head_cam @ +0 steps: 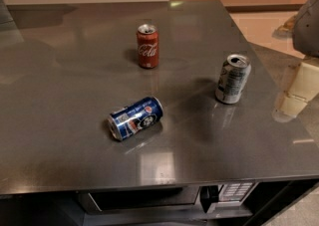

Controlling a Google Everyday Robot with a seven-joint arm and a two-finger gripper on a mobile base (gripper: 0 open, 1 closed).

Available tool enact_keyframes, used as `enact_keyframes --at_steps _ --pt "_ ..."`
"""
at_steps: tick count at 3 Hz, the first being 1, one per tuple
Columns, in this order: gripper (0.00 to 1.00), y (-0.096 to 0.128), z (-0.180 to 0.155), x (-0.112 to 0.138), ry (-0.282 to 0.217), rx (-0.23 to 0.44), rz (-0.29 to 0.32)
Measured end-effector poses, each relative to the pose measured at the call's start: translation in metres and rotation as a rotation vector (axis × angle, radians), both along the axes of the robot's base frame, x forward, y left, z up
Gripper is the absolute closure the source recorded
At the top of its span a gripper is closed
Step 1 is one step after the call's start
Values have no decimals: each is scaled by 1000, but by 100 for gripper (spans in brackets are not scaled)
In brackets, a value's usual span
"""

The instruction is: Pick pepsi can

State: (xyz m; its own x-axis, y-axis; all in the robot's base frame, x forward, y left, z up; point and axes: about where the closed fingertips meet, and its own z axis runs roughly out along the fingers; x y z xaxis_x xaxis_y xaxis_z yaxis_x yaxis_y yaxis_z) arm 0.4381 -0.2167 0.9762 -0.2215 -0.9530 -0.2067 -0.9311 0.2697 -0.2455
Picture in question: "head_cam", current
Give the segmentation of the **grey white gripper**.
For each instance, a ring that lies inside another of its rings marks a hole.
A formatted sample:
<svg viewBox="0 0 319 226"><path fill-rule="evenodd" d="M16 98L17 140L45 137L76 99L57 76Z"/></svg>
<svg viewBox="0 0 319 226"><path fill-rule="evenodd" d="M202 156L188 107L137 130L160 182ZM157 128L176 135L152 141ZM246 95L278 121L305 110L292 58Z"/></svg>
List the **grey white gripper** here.
<svg viewBox="0 0 319 226"><path fill-rule="evenodd" d="M293 48L308 56L292 71L279 109L296 117L319 94L319 0L307 0L299 9L292 38Z"/></svg>

